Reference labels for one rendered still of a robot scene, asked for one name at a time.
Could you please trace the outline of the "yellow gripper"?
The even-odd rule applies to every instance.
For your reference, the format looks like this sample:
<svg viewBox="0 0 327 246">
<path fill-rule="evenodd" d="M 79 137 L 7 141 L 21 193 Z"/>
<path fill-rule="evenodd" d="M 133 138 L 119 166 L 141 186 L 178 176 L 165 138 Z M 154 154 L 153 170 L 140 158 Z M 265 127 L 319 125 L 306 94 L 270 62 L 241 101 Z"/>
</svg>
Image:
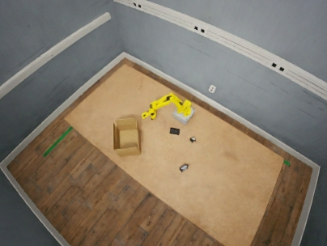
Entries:
<svg viewBox="0 0 327 246">
<path fill-rule="evenodd" d="M 156 110 L 155 110 L 155 115 L 156 115 Z M 151 111 L 149 109 L 149 112 L 145 112 L 142 114 L 142 119 L 146 118 L 147 116 L 151 116 L 151 118 L 154 120 L 155 119 L 155 115 L 151 116 Z"/>
</svg>

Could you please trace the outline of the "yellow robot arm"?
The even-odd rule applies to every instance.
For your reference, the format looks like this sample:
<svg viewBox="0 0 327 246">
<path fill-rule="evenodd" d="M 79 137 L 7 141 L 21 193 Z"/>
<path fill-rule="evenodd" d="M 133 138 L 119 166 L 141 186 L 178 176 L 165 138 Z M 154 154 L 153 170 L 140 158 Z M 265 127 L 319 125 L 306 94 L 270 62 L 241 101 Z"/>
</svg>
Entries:
<svg viewBox="0 0 327 246">
<path fill-rule="evenodd" d="M 167 99 L 167 102 L 164 102 L 166 99 Z M 150 104 L 151 116 L 155 115 L 155 110 L 170 104 L 171 101 L 177 106 L 176 110 L 177 110 L 178 114 L 183 112 L 184 117 L 187 117 L 191 114 L 191 110 L 192 110 L 190 108 L 191 103 L 188 101 L 185 101 L 184 104 L 182 105 L 181 100 L 177 96 L 175 96 L 173 93 L 170 93 L 169 95 L 162 97 L 160 100 L 154 101 Z"/>
</svg>

